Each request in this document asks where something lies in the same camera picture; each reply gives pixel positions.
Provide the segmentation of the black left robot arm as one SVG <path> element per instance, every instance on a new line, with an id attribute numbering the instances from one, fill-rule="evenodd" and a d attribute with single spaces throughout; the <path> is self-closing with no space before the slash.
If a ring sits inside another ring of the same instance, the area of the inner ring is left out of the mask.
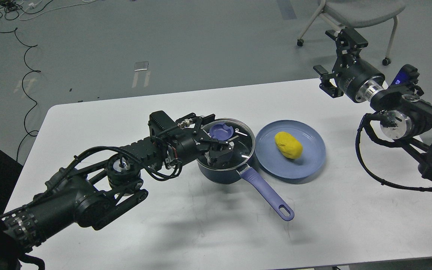
<path id="1" fill-rule="evenodd" d="M 182 167 L 208 156 L 209 163 L 226 163 L 234 147 L 230 139 L 213 138 L 204 125 L 215 115 L 190 113 L 177 120 L 164 111 L 149 115 L 149 137 L 121 147 L 97 146 L 74 157 L 46 182 L 46 191 L 28 204 L 0 214 L 0 270 L 19 270 L 21 263 L 45 269 L 30 256 L 35 246 L 73 223 L 100 230 L 143 202 L 141 172 L 166 181 Z"/>

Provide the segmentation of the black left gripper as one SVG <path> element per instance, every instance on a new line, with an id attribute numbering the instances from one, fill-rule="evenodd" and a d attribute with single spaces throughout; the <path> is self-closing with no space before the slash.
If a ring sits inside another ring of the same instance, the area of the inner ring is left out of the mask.
<path id="1" fill-rule="evenodd" d="M 194 127 L 180 128 L 174 125 L 169 128 L 169 138 L 174 148 L 170 165 L 180 161 L 188 164 L 203 156 L 203 164 L 207 167 L 223 167 L 233 156 L 234 142 L 229 142 L 234 128 L 215 115 L 195 117 Z"/>

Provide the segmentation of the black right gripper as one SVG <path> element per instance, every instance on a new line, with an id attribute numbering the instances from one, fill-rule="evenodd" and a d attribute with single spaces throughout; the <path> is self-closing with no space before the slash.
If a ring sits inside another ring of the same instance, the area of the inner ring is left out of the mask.
<path id="1" fill-rule="evenodd" d="M 355 103 L 366 101 L 364 84 L 373 80 L 379 85 L 385 81 L 385 75 L 366 60 L 360 59 L 360 52 L 368 46 L 368 41 L 354 28 L 344 28 L 338 33 L 327 30 L 325 34 L 336 44 L 337 60 L 335 72 L 329 73 L 323 66 L 315 65 L 313 69 L 319 75 L 322 89 L 333 99 L 344 94 Z"/>

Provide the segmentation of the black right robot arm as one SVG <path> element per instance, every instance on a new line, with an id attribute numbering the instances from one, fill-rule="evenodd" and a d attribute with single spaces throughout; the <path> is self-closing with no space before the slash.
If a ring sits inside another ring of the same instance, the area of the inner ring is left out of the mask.
<path id="1" fill-rule="evenodd" d="M 432 187 L 409 187 L 391 183 L 372 173 L 365 165 L 360 149 L 361 132 L 371 141 L 388 148 L 401 148 L 418 162 L 423 179 L 432 181 L 432 103 L 421 99 L 419 72 L 406 64 L 392 83 L 383 87 L 385 75 L 363 60 L 360 52 L 367 40 L 355 29 L 325 32 L 336 45 L 337 59 L 332 71 L 314 66 L 321 80 L 319 87 L 330 97 L 346 95 L 355 103 L 369 102 L 373 113 L 363 115 L 355 138 L 355 152 L 363 169 L 382 186 L 432 192 Z"/>

